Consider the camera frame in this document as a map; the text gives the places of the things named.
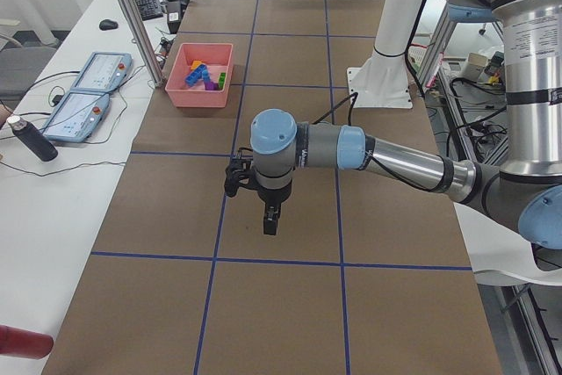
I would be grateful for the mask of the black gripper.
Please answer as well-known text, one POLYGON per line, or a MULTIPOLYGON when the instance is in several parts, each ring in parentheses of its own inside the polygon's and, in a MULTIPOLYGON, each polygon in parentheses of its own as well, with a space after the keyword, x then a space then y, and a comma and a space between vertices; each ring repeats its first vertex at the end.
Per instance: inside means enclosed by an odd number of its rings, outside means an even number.
POLYGON ((280 189, 260 187, 257 193, 267 208, 266 213, 263 215, 263 234, 276 235, 279 207, 291 196, 292 185, 287 184, 280 189))

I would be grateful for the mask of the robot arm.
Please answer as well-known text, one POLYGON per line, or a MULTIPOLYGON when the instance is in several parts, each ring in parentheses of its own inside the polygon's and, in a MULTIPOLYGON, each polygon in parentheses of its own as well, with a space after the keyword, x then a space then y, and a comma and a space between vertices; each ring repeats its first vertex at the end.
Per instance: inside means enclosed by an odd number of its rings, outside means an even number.
POLYGON ((357 126, 297 123, 279 109, 251 125, 252 187, 275 234, 298 167, 367 170, 443 193, 529 242, 561 246, 561 0, 450 0, 503 26, 508 156, 489 166, 403 147, 357 126))

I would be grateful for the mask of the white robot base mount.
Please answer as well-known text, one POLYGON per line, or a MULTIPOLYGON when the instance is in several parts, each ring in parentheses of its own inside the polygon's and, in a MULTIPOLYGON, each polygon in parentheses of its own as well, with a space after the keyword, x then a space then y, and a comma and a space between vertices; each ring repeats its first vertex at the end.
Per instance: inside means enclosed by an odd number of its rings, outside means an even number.
POLYGON ((349 68, 349 92, 357 108, 410 109, 407 47, 415 34, 422 0, 385 0, 371 57, 349 68))

